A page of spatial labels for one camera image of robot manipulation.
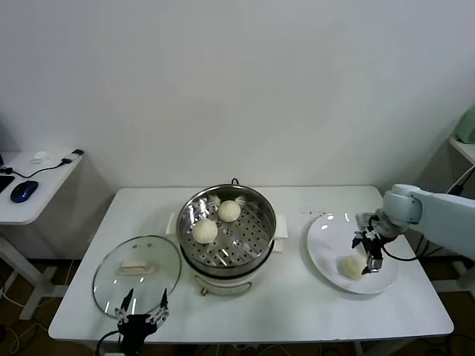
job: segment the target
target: glass lid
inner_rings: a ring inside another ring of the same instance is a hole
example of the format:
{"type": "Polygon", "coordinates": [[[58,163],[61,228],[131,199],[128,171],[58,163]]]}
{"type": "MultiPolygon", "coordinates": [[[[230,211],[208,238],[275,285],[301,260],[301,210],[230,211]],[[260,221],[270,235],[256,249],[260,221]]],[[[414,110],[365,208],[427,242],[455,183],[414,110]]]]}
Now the glass lid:
{"type": "Polygon", "coordinates": [[[181,273],[180,253],[164,237],[135,237],[109,253],[94,275],[96,305],[115,317],[115,309],[134,290],[126,314],[146,314],[159,306],[163,291],[173,292],[181,273]]]}

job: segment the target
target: table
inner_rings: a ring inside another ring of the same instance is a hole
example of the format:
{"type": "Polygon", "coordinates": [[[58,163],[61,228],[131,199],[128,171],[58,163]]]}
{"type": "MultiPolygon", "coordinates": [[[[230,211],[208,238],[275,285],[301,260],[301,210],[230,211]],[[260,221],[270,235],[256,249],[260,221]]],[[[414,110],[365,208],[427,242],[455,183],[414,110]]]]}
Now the table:
{"type": "MultiPolygon", "coordinates": [[[[378,340],[444,335],[453,324],[418,261],[400,263],[391,288],[352,294],[325,280],[306,250],[307,231],[318,212],[354,214],[382,204],[373,187],[257,188],[286,216],[289,238],[272,254],[261,284],[239,297],[202,297],[183,273],[170,296],[170,316],[147,343],[297,343],[378,340]]],[[[115,330],[115,319],[95,306],[96,267],[116,245],[135,236],[165,236],[168,219],[199,188],[126,188],[114,197],[49,328],[52,338],[91,342],[115,330]]],[[[388,248],[413,257],[404,237],[388,248]]],[[[393,351],[403,343],[390,347],[393,351]]],[[[368,355],[388,355],[380,350],[368,355]]]]}
{"type": "MultiPolygon", "coordinates": [[[[11,167],[27,176],[39,169],[57,165],[61,162],[61,158],[67,156],[70,152],[50,152],[50,159],[41,164],[30,162],[35,152],[2,152],[1,155],[5,167],[11,167]]],[[[26,202],[19,204],[10,200],[11,191],[19,183],[28,179],[14,176],[15,180],[0,193],[0,225],[27,225],[36,220],[62,183],[79,164],[81,158],[76,159],[69,165],[63,165],[51,171],[44,171],[30,178],[30,180],[36,180],[39,187],[26,202]]],[[[17,274],[20,274],[35,286],[20,314],[20,320],[31,319],[43,297],[62,297],[65,294],[67,286],[54,286],[50,281],[56,268],[48,267],[43,274],[40,273],[8,242],[2,232],[0,232],[0,258],[15,270],[5,283],[5,291],[9,289],[17,274]]]]}
{"type": "Polygon", "coordinates": [[[475,165],[475,145],[468,143],[463,143],[458,141],[455,137],[449,139],[449,143],[456,149],[458,152],[463,155],[467,161],[472,165],[475,165]]]}

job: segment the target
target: desk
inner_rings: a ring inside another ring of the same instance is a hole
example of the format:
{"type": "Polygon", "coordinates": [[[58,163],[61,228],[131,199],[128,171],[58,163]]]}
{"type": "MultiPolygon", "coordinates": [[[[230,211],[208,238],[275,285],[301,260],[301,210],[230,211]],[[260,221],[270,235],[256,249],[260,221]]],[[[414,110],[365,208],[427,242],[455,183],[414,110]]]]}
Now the desk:
{"type": "MultiPolygon", "coordinates": [[[[418,261],[400,263],[396,282],[376,295],[343,291],[328,282],[306,250],[319,211],[375,211],[373,187],[256,188],[276,214],[286,216],[289,238],[267,262],[265,278],[239,297],[200,295],[183,262],[169,298],[170,316],[147,343],[298,343],[444,335],[453,324],[418,261]]],[[[168,219],[199,188],[127,188],[114,197],[49,328],[52,338],[90,343],[115,330],[115,319],[94,304],[91,284],[104,256],[135,236],[165,236],[168,219]]],[[[388,248],[413,257],[404,237],[388,248]]],[[[387,355],[379,350],[368,355],[387,355]]]]}
{"type": "MultiPolygon", "coordinates": [[[[37,165],[30,162],[35,152],[2,152],[1,156],[3,157],[5,167],[11,167],[23,175],[29,175],[39,169],[57,165],[61,162],[61,158],[69,153],[70,151],[50,152],[50,159],[37,165]]],[[[15,180],[0,193],[0,225],[26,225],[32,223],[41,214],[80,160],[81,157],[69,165],[63,165],[51,171],[44,171],[30,178],[37,181],[39,186],[26,202],[19,204],[10,200],[11,191],[19,183],[28,179],[14,175],[15,180]]],[[[8,242],[3,233],[0,233],[0,258],[15,270],[15,273],[5,283],[5,291],[8,290],[11,283],[15,280],[16,273],[20,273],[21,276],[35,286],[33,293],[20,314],[21,320],[29,320],[33,316],[39,301],[43,297],[62,297],[65,294],[67,286],[54,286],[50,281],[56,268],[48,267],[44,274],[40,273],[8,242]]]]}
{"type": "Polygon", "coordinates": [[[458,150],[458,152],[460,152],[461,155],[467,159],[467,161],[469,161],[472,165],[475,165],[475,145],[457,141],[455,137],[451,137],[449,139],[449,143],[456,150],[458,150]]]}

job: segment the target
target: floor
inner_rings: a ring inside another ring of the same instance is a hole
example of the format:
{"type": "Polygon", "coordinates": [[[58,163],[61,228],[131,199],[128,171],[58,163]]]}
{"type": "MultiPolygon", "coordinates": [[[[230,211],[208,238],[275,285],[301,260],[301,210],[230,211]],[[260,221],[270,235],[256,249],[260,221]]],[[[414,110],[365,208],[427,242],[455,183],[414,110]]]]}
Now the floor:
{"type": "MultiPolygon", "coordinates": [[[[456,277],[456,272],[452,269],[451,264],[447,262],[431,262],[427,261],[422,264],[430,279],[442,280],[456,277]]],[[[44,263],[35,263],[39,270],[43,270],[46,265],[44,263]]],[[[59,270],[56,273],[53,282],[63,284],[67,277],[69,263],[67,261],[61,262],[59,270]]],[[[77,266],[71,269],[72,275],[76,271],[77,266]]],[[[10,275],[11,269],[2,261],[0,261],[0,276],[6,280],[10,275]]],[[[19,303],[24,303],[33,288],[23,278],[19,277],[12,285],[7,295],[9,298],[16,300],[19,303]]],[[[475,337],[475,301],[468,293],[448,293],[440,295],[442,302],[447,308],[452,320],[455,324],[455,332],[459,334],[466,334],[475,337]]],[[[50,300],[41,306],[35,313],[36,320],[46,328],[53,319],[54,313],[57,310],[61,300],[50,300]]],[[[4,298],[0,300],[0,324],[6,327],[12,327],[17,334],[21,334],[34,321],[18,322],[20,307],[15,306],[4,298]]],[[[35,328],[22,338],[20,350],[16,355],[48,355],[48,356],[91,356],[93,353],[85,346],[76,343],[59,342],[49,338],[47,332],[38,328],[36,334],[33,336],[35,328]]],[[[3,340],[0,335],[0,355],[10,355],[10,346],[14,342],[15,337],[11,332],[7,332],[3,340]]],[[[430,339],[431,343],[444,342],[444,338],[430,339]]],[[[374,343],[363,343],[363,349],[370,348],[374,343]]],[[[318,356],[354,356],[355,351],[351,343],[324,343],[318,344],[291,344],[283,345],[285,349],[292,355],[315,355],[318,356]]],[[[153,345],[146,346],[143,354],[154,356],[172,356],[172,355],[194,355],[194,356],[261,356],[262,352],[268,346],[260,346],[257,350],[254,348],[247,348],[243,351],[236,350],[233,346],[220,346],[219,350],[215,345],[199,345],[199,346],[181,346],[175,345],[153,345]]],[[[280,346],[274,346],[263,353],[267,355],[285,355],[280,346]]],[[[475,343],[466,340],[462,337],[454,337],[451,340],[451,354],[448,355],[445,346],[431,346],[421,340],[415,340],[408,344],[402,350],[394,354],[395,356],[466,356],[475,355],[475,343]]]]}

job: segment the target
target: white wall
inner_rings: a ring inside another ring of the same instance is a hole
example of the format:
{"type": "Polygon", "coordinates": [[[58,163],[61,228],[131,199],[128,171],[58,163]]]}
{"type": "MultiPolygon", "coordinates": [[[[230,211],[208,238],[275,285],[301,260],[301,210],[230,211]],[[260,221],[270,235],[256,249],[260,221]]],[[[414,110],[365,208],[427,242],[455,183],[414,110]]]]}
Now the white wall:
{"type": "Polygon", "coordinates": [[[76,254],[123,186],[415,181],[474,102],[474,13],[469,0],[0,2],[3,145],[88,158],[34,225],[47,251],[25,253],[76,254]]]}

